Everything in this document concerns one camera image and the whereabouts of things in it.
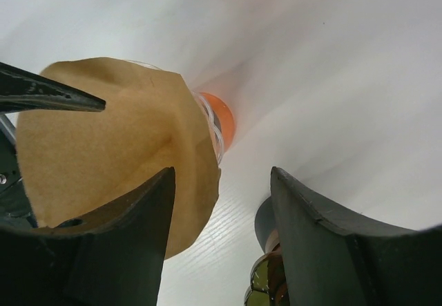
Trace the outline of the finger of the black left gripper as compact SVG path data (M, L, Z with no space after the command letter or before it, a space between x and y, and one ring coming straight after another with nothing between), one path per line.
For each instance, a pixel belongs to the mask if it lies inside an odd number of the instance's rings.
M100 112L106 101L14 66L1 64L1 112L31 110Z

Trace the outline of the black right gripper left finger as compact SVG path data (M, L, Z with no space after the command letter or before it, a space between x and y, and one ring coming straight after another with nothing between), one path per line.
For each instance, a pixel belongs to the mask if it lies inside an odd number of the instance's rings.
M54 229L1 228L2 305L155 305L175 171Z

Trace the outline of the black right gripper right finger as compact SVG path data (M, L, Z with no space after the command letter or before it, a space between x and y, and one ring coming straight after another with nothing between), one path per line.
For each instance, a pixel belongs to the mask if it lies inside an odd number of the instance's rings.
M271 170L293 305L440 305L441 227L374 220Z

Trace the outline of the green glass coffee dripper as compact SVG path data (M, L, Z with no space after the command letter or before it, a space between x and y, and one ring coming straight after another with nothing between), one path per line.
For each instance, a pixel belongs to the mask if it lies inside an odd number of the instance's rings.
M251 269L245 306L289 306L290 298L280 244L260 257Z

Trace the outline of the clear glass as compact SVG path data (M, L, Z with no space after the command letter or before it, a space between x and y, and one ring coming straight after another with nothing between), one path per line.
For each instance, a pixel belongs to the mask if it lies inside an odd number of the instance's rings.
M211 134L213 149L217 158L217 163L220 165L225 152L225 144L220 120L212 105L209 103L208 97L204 93L196 92L194 90L190 90L190 92L206 118Z

